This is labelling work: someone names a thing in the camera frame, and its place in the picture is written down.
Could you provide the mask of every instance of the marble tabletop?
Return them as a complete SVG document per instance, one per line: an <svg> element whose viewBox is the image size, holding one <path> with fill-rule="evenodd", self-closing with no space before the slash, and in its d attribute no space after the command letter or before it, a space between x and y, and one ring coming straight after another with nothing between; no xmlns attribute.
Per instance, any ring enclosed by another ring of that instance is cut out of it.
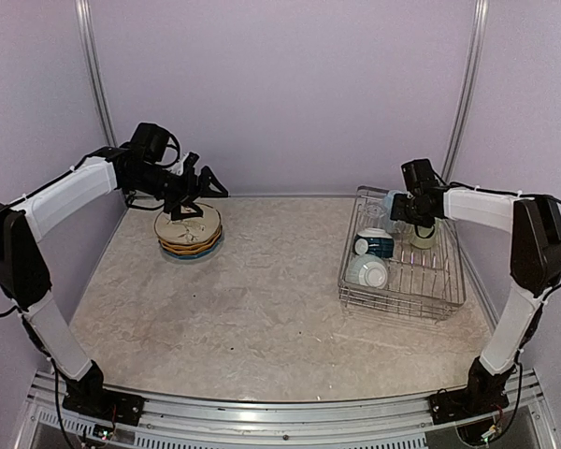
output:
<svg viewBox="0 0 561 449"><path fill-rule="evenodd" d="M353 200L206 200L224 242L180 263L157 212L129 210L71 328L110 384L200 398L380 398L464 384L490 331L477 299L417 328L344 311L337 278Z"/></svg>

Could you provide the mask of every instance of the white bowl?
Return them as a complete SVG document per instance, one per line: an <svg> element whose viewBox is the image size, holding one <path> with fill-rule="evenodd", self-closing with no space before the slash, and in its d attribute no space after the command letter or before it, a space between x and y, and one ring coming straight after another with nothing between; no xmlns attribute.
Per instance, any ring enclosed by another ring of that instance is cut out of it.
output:
<svg viewBox="0 0 561 449"><path fill-rule="evenodd" d="M358 255L347 267L345 281L384 288L389 282L389 270L386 263L373 254Z"/></svg>

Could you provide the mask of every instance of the stack of plates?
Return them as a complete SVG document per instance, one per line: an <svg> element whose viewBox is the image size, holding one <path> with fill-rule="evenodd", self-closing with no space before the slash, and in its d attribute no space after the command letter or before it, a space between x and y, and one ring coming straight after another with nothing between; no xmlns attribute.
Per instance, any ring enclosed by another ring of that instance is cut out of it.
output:
<svg viewBox="0 0 561 449"><path fill-rule="evenodd" d="M203 217L178 222L171 221L167 213L156 217L153 229L167 255L181 260L198 259L212 253L223 240L220 213L207 204L198 206L204 212Z"/></svg>

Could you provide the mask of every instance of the vertical metal post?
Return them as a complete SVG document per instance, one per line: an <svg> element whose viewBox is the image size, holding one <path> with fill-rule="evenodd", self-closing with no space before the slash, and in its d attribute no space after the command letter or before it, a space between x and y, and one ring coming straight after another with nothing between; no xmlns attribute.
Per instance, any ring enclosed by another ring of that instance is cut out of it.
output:
<svg viewBox="0 0 561 449"><path fill-rule="evenodd" d="M90 76L90 83L93 91L93 100L97 108L97 113L104 132L106 142L111 147L117 146L114 128L110 118L108 102L104 92L104 85L100 75L100 64L98 63L97 51L95 49L94 29L92 28L92 13L90 11L89 0L75 0L77 7L77 20L81 33L81 44L85 54L85 62Z"/></svg>
<svg viewBox="0 0 561 449"><path fill-rule="evenodd" d="M449 149L445 163L440 172L441 177L449 182L453 175L455 160L459 153L461 139L468 120L469 107L471 98L474 93L476 84L476 76L478 75L478 66L480 64L480 56L482 53L482 44L484 42L484 30L486 28L486 18L488 13L488 0L477 0L474 14L474 23L472 27L471 39L469 41L469 50L467 51L466 73L464 76L464 84L459 96L459 104L457 106L457 114L455 115L455 123L451 133Z"/></svg>

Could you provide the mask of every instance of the dish rack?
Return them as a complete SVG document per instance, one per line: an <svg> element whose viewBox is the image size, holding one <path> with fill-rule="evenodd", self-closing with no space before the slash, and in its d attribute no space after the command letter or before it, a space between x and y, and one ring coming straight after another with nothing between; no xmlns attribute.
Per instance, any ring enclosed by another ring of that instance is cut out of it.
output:
<svg viewBox="0 0 561 449"><path fill-rule="evenodd" d="M388 283L384 288L345 281L347 267L356 257L352 247L361 214L372 204L380 205L387 193L366 186L357 190L338 275L339 298L346 308L388 312L423 323L445 320L466 302L459 242L452 222L438 222L436 240L427 250L412 246L404 232L392 234L395 250L391 259L385 259Z"/></svg>

